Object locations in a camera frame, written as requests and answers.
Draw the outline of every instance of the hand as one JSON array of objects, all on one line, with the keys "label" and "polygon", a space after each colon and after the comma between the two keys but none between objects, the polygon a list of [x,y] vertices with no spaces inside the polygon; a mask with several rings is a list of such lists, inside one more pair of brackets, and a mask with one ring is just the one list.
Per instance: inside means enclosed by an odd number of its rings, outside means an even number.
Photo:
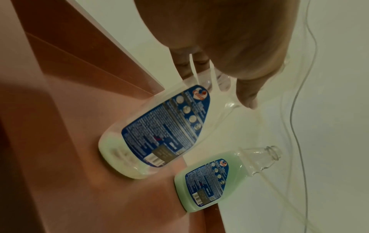
[{"label": "hand", "polygon": [[284,62],[299,0],[135,0],[152,34],[169,47],[183,79],[214,66],[237,78],[243,105],[255,108],[264,83]]}]

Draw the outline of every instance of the green liquid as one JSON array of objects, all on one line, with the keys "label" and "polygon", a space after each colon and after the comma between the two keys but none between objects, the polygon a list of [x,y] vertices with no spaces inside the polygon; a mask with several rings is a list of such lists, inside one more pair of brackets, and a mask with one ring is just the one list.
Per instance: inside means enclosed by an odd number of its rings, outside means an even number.
[{"label": "green liquid", "polygon": [[[188,191],[185,176],[187,173],[197,169],[198,167],[201,167],[205,164],[211,163],[218,159],[224,159],[228,163],[228,166],[229,166],[228,176],[226,180],[226,185],[223,190],[223,195],[219,199],[213,202],[210,202],[209,204],[206,204],[202,207],[199,207],[194,202],[191,194]],[[200,161],[186,168],[185,170],[181,171],[180,173],[176,175],[176,177],[174,178],[174,182],[176,185],[178,197],[183,207],[185,208],[185,210],[187,212],[196,212],[196,211],[205,209],[206,207],[209,207],[211,205],[214,205],[218,203],[219,201],[221,201],[222,199],[230,196],[233,193],[233,191],[240,185],[241,182],[243,182],[243,180],[247,176],[249,176],[247,169],[242,163],[237,153],[236,152],[225,152],[225,153],[214,155],[206,160]]]}]

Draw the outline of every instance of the barcode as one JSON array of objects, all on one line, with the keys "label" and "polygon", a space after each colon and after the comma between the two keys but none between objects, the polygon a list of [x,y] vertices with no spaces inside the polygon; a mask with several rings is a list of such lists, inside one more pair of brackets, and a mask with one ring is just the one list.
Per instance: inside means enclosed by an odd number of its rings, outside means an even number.
[{"label": "barcode", "polygon": [[181,155],[181,154],[183,154],[184,152],[186,152],[186,148],[182,147],[181,149],[179,149],[179,150],[176,152],[176,154],[177,154],[177,155]]},{"label": "barcode", "polygon": [[202,205],[203,202],[201,201],[200,196],[197,193],[192,194],[192,196],[195,199],[196,204]]},{"label": "barcode", "polygon": [[161,165],[165,164],[165,162],[164,162],[164,161],[162,161],[160,158],[158,158],[158,157],[157,157],[156,155],[154,155],[154,154],[150,154],[150,155],[146,156],[146,157],[145,157],[145,160],[146,160],[147,162],[151,163],[152,165],[157,166],[157,167],[159,167],[159,166],[161,166]]}]

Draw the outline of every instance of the logo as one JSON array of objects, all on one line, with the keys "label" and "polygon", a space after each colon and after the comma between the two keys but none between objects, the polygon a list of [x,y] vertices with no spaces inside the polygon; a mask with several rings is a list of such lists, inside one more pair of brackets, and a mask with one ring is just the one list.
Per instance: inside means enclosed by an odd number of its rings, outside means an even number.
[{"label": "logo", "polygon": [[193,98],[198,100],[204,100],[208,96],[208,92],[206,90],[202,90],[201,88],[196,88],[192,93]]},{"label": "logo", "polygon": [[225,167],[228,163],[227,163],[226,161],[224,161],[224,160],[221,160],[221,161],[219,162],[219,164],[220,164],[222,167]]}]

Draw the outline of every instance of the finger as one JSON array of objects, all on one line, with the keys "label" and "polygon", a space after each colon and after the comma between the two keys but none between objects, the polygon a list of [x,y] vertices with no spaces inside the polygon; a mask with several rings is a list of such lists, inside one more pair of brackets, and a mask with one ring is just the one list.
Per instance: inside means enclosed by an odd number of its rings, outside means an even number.
[{"label": "finger", "polygon": [[266,81],[270,77],[273,77],[278,72],[278,70],[257,79],[248,79],[248,80],[238,79],[236,85],[236,94],[238,100],[245,107],[249,107],[251,109],[257,108],[258,103],[256,101],[256,96],[258,95],[258,92],[260,91],[262,86],[266,83]]},{"label": "finger", "polygon": [[210,59],[203,51],[192,54],[192,60],[196,73],[201,73],[210,68]]},{"label": "finger", "polygon": [[173,63],[183,80],[193,75],[191,64],[189,62],[189,54],[188,53],[180,53],[175,50],[170,50],[170,54],[172,55]]}]

